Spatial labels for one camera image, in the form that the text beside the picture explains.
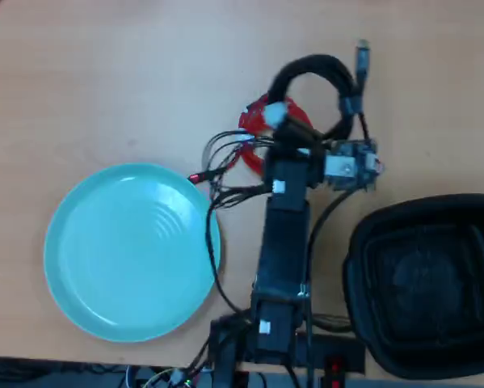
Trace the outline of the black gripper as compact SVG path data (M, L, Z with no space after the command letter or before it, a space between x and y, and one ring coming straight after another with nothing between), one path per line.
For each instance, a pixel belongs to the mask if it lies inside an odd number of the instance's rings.
M271 131L273 145L265 155L265 185L271 186L274 179L280 180L278 165L290 164L285 172L293 167L306 166L304 176L308 187L317 187L325 179L326 149L322 144L314 143L311 147L295 146L299 142L320 142L322 134L294 117L286 117L279 129Z

